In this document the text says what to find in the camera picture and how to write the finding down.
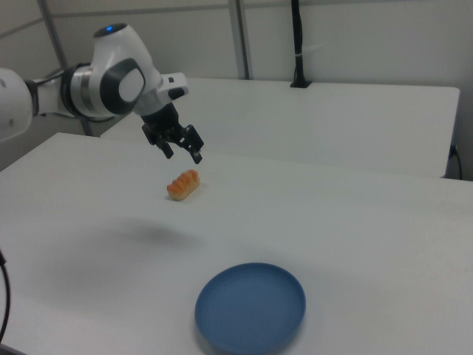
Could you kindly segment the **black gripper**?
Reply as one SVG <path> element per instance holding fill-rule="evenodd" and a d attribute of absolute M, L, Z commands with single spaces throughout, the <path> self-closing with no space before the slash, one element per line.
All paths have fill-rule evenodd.
<path fill-rule="evenodd" d="M 150 115 L 142 115 L 142 130 L 148 142 L 159 148 L 167 159 L 174 155 L 169 142 L 181 145 L 199 164 L 203 157 L 204 142 L 194 126 L 184 128 L 179 122 L 179 114 L 173 104 L 166 104 L 161 110 Z"/>

